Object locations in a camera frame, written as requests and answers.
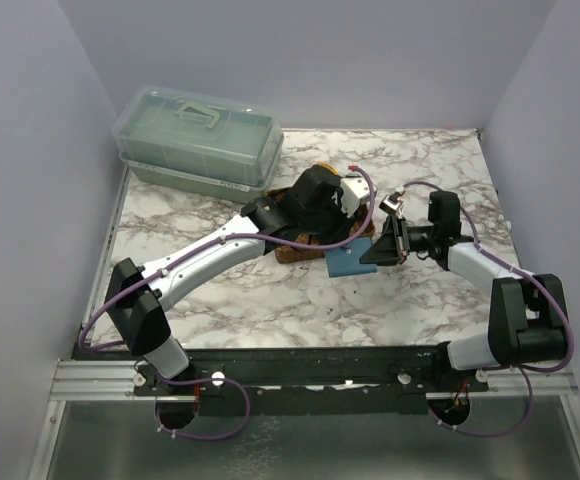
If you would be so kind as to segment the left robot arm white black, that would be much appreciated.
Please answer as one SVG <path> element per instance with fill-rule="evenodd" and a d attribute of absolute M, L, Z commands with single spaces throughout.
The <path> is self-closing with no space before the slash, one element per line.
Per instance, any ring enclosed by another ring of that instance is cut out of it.
<path fill-rule="evenodd" d="M 341 176 L 325 164 L 305 170 L 280 197 L 261 196 L 203 239 L 142 266 L 117 263 L 103 310 L 135 357 L 172 380 L 190 366 L 166 313 L 223 272 L 280 246 L 299 253 L 348 245 L 370 221 L 374 188 L 352 166 Z"/>

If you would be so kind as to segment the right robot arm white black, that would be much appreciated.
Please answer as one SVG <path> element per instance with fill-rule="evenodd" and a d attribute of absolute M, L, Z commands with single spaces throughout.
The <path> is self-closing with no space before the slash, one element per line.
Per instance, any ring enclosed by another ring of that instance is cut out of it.
<path fill-rule="evenodd" d="M 454 370 L 526 367 L 550 373 L 573 354 L 572 332 L 558 277 L 521 270 L 462 232 L 469 216 L 459 197 L 436 190 L 428 200 L 428 222 L 411 226 L 402 210 L 404 195 L 386 197 L 387 215 L 379 238 L 361 256 L 363 264 L 395 266 L 416 254 L 462 277 L 490 298 L 485 332 L 443 345 Z"/>

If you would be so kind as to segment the blue leather card holder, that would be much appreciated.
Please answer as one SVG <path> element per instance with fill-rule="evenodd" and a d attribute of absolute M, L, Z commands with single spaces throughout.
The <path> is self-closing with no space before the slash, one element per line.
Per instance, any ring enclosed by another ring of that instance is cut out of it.
<path fill-rule="evenodd" d="M 361 256 L 372 246 L 369 237 L 359 237 L 338 249 L 325 252 L 328 276 L 339 278 L 345 276 L 371 274 L 377 272 L 375 264 L 362 264 Z"/>

